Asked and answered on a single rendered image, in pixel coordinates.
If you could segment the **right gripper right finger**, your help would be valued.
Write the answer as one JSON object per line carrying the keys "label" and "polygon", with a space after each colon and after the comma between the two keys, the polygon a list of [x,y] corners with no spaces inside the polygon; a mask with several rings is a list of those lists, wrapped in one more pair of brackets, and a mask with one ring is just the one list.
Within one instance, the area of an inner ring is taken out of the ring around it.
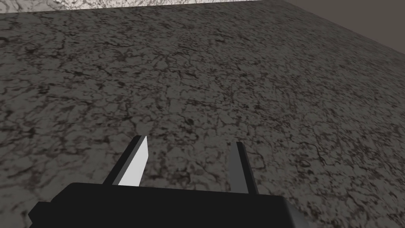
{"label": "right gripper right finger", "polygon": [[229,179],[231,192],[259,194],[246,148],[241,142],[231,143]]}

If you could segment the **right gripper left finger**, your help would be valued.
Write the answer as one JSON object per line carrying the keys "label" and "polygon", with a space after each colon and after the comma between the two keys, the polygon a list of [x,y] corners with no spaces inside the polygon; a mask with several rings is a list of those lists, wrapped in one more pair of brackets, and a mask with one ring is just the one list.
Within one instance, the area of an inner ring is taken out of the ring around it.
{"label": "right gripper left finger", "polygon": [[121,154],[103,184],[139,186],[147,160],[147,136],[137,135]]}

